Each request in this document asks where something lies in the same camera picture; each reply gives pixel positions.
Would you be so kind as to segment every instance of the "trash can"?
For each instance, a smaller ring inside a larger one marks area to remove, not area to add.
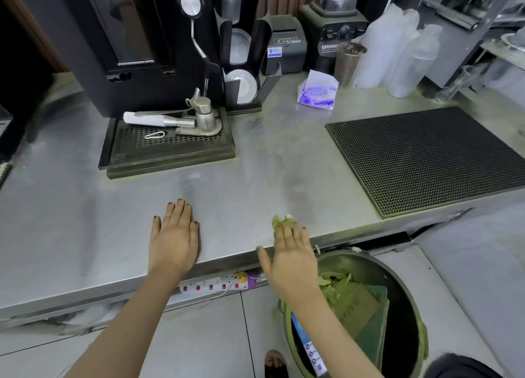
[[[388,288],[388,309],[383,362],[385,378],[416,378],[428,358],[428,337],[417,305],[401,279],[383,262],[364,252],[338,250],[318,257],[319,271],[351,273],[352,281]],[[280,302],[285,336],[293,359],[305,378],[315,378],[314,370],[291,321],[291,310]]]

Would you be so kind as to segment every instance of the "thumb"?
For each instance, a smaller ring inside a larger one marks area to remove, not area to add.
[[[270,256],[266,252],[266,249],[262,248],[261,246],[257,247],[257,255],[259,256],[259,263],[261,265],[262,271],[264,272],[264,275],[266,278],[269,278],[270,272],[272,270],[272,260],[270,259]]]

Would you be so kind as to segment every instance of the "foot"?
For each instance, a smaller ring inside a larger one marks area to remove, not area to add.
[[[288,378],[285,358],[276,351],[270,350],[264,359],[265,378]]]

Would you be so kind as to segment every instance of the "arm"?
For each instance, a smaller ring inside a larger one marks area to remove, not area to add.
[[[338,321],[317,284],[317,259],[308,231],[296,222],[276,229],[273,262],[257,248],[266,278],[292,309],[333,378],[381,378],[361,348]]]
[[[167,300],[195,263],[199,224],[184,200],[170,202],[161,223],[153,218],[148,275],[65,378],[136,378]]]

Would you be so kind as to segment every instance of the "extension socket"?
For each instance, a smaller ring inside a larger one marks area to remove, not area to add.
[[[207,294],[226,290],[247,290],[248,280],[246,272],[241,271],[232,275],[223,275],[212,279],[181,284],[181,293]]]

